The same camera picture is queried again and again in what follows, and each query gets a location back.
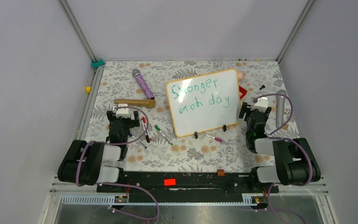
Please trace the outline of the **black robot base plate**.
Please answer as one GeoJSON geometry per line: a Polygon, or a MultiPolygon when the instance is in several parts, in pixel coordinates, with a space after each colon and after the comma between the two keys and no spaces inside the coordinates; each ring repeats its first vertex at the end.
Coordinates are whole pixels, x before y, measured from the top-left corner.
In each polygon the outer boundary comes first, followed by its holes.
{"type": "Polygon", "coordinates": [[[233,195],[256,194],[265,196],[270,183],[252,185],[250,173],[225,173],[217,176],[216,172],[146,172],[123,171],[113,186],[102,184],[98,193],[144,194],[147,190],[155,196],[176,196],[179,194],[199,195],[233,195]],[[164,179],[176,179],[175,186],[164,186],[164,179]]]}

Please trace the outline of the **green capped whiteboard marker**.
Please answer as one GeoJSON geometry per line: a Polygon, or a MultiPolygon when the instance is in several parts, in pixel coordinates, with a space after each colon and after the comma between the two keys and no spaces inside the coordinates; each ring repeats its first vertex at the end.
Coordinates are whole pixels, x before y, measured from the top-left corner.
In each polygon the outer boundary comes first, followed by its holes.
{"type": "Polygon", "coordinates": [[[164,139],[170,144],[173,145],[173,143],[171,142],[171,140],[165,135],[165,133],[160,129],[160,127],[158,125],[154,126],[155,129],[164,137],[164,139]]]}

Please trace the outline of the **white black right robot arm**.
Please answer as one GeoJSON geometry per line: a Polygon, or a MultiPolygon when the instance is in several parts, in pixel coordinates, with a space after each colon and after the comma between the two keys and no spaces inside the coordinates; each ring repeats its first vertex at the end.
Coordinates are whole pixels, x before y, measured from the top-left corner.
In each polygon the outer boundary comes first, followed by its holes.
{"type": "Polygon", "coordinates": [[[321,179],[321,170],[305,138],[269,137],[265,126],[270,107],[243,103],[239,118],[246,122],[247,148],[254,154],[274,157],[275,164],[255,167],[249,174],[250,189],[261,192],[268,183],[304,186],[321,179]]]}

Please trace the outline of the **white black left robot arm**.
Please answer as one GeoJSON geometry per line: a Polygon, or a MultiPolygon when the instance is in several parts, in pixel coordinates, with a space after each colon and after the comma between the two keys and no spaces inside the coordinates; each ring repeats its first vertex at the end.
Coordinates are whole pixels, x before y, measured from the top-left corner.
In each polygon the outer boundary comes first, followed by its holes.
{"type": "Polygon", "coordinates": [[[108,111],[109,133],[105,142],[85,140],[72,141],[59,168],[57,177],[61,182],[78,186],[108,182],[115,192],[122,191],[126,180],[120,175],[122,169],[103,165],[104,161],[122,161],[128,151],[130,130],[140,126],[139,113],[120,109],[108,111]]]}

